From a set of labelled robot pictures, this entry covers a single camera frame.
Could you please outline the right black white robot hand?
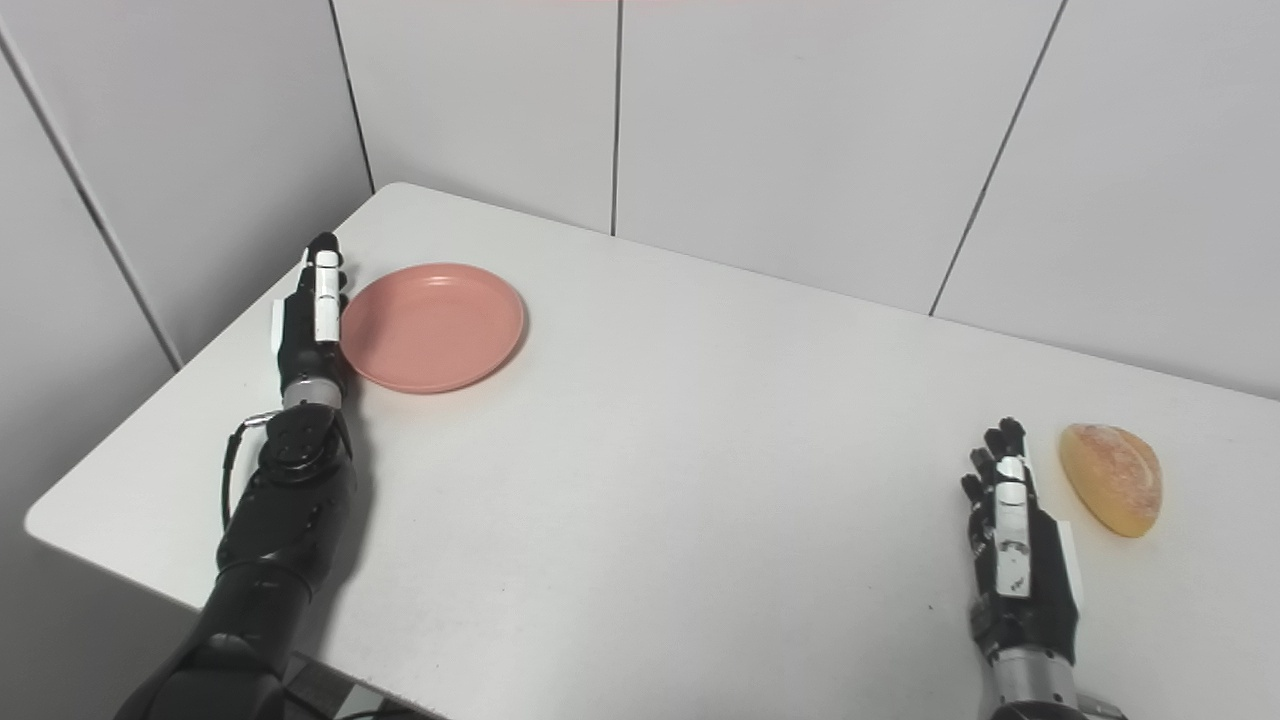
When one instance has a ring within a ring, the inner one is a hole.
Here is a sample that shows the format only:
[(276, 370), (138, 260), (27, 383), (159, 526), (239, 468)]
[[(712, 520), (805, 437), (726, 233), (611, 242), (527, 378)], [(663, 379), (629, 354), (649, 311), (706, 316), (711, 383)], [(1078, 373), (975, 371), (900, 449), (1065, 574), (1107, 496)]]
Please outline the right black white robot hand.
[(1076, 661), (1079, 607), (1059, 521), (1041, 506), (1027, 432), (1006, 416), (986, 430), (961, 478), (975, 598), (970, 635), (988, 659), (1036, 647)]

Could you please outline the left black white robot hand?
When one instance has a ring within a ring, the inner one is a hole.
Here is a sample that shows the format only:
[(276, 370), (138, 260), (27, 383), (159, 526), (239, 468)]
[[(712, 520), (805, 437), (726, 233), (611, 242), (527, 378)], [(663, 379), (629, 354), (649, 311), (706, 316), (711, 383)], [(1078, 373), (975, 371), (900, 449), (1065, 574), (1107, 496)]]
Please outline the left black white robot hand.
[(292, 293), (273, 309), (271, 331), (282, 405), (339, 407), (348, 370), (340, 351), (340, 316), (348, 299), (339, 241), (332, 232), (305, 249)]

